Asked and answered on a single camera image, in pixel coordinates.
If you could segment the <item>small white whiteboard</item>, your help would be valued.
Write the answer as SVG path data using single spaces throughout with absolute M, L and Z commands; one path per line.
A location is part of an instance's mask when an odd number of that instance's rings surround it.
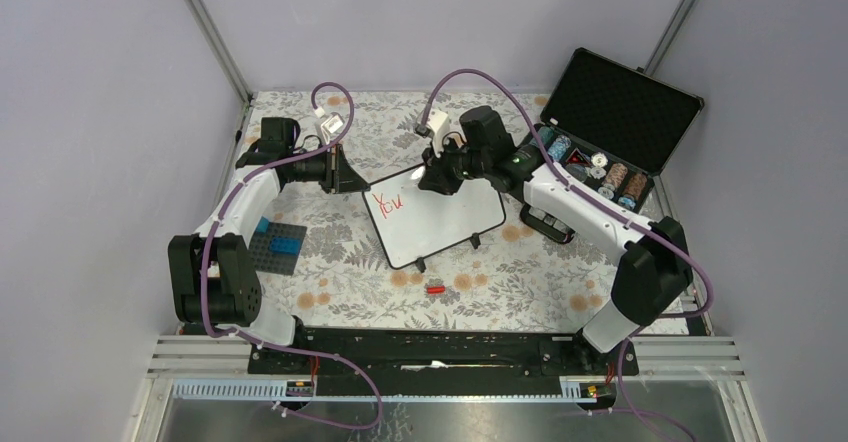
M 506 221 L 501 195 L 485 180 L 471 180 L 454 195 L 424 191 L 418 164 L 370 184 L 362 193 L 388 266 L 422 267 L 424 260 L 451 247 L 479 245 L 482 234 Z

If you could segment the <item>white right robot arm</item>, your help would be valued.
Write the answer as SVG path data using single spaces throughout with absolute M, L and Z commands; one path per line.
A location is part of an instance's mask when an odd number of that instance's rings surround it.
M 429 140 L 418 187 L 445 196 L 463 183 L 484 179 L 498 192 L 542 211 L 588 239 L 616 267 L 610 299 L 578 331 L 575 364 L 597 374 L 613 349 L 660 319 L 692 284 L 686 238 L 671 217 L 653 221 L 620 206 L 568 173 L 561 164 L 571 143 L 563 132 L 532 125 L 515 144 L 500 114 L 475 107 L 460 118 L 461 139 L 451 138 L 448 115 L 427 105 L 415 132 Z

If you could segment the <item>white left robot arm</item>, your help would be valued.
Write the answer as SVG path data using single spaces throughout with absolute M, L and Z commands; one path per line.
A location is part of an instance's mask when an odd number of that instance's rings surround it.
M 242 333 L 274 345 L 272 360 L 288 373 L 309 363 L 310 347 L 296 337 L 293 315 L 264 305 L 249 245 L 263 213 L 290 183 L 316 183 L 328 194 L 362 192 L 368 183 L 350 166 L 341 143 L 351 124 L 337 113 L 316 124 L 318 147 L 297 148 L 299 123 L 266 117 L 260 137 L 239 157 L 234 179 L 213 213 L 193 233 L 167 247 L 176 316 L 216 336 Z

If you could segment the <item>floral patterned table mat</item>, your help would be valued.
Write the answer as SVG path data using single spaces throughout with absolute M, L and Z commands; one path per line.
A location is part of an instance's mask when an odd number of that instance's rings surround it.
M 257 94 L 244 133 L 249 146 L 264 117 L 289 117 L 314 130 L 315 106 L 353 127 L 343 147 L 353 168 L 376 181 L 416 165 L 427 143 L 414 125 L 424 92 L 323 90 Z M 463 243 L 427 258 L 425 269 L 392 269 L 359 194 L 330 195 L 315 184 L 286 187 L 264 214 L 307 228 L 293 275 L 260 273 L 264 305 L 310 326 L 458 329 L 571 333 L 607 302 L 616 273 L 605 254 L 582 236 L 560 245 L 519 218 L 504 202 L 506 221 L 478 247 Z M 445 286 L 442 294 L 428 286 Z

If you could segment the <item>teal poker chip stack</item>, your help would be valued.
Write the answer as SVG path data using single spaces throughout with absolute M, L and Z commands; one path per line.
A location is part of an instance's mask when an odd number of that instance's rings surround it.
M 550 146 L 550 144 L 552 143 L 552 141 L 554 140 L 554 138 L 556 136 L 555 132 L 550 127 L 547 127 L 547 126 L 540 126 L 537 130 L 537 134 L 538 134 L 540 140 L 542 141 L 542 144 L 539 145 L 539 144 L 536 143 L 536 141 L 533 141 L 532 144 L 537 146 L 537 147 L 542 146 L 545 149 L 547 149 Z

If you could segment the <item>blue poker chip stack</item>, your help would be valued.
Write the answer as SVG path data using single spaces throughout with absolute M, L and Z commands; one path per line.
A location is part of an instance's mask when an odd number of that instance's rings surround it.
M 556 136 L 547 148 L 547 154 L 553 162 L 559 162 L 571 147 L 571 139 L 566 135 Z

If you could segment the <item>light blue lego brick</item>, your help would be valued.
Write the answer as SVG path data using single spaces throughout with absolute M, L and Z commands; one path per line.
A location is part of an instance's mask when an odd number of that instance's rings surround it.
M 265 218 L 265 217 L 261 217 L 259 222 L 257 223 L 257 225 L 255 227 L 255 232 L 260 233 L 260 234 L 265 234 L 268 231 L 269 227 L 270 227 L 270 220 Z

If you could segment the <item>black poker chip case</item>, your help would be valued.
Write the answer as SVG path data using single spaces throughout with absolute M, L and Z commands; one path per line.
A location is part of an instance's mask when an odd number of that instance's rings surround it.
M 578 48 L 536 127 L 550 127 L 556 136 L 571 139 L 571 147 L 557 163 L 596 192 L 610 167 L 624 164 L 628 175 L 610 200 L 616 204 L 628 179 L 634 173 L 645 174 L 648 192 L 640 211 L 656 177 L 704 106 L 700 96 Z M 566 164 L 575 149 L 591 158 L 591 167 Z

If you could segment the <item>pink poker chip stack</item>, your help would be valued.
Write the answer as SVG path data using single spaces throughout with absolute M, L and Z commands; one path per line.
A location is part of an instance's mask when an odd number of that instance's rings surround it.
M 628 172 L 629 170 L 624 164 L 614 163 L 602 180 L 597 192 L 603 197 L 612 200 L 628 175 Z

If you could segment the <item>brown poker chip stack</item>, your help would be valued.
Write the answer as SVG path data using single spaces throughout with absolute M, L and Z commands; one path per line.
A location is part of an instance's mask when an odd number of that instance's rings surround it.
M 648 192 L 648 181 L 645 174 L 634 173 L 624 186 L 617 203 L 632 212 L 637 212 Z

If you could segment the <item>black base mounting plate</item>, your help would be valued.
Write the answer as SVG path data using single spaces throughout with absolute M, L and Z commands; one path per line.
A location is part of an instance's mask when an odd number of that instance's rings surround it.
M 303 376 L 324 397 L 543 397 L 639 372 L 633 348 L 597 354 L 570 334 L 301 327 L 295 347 L 252 348 L 248 373 Z

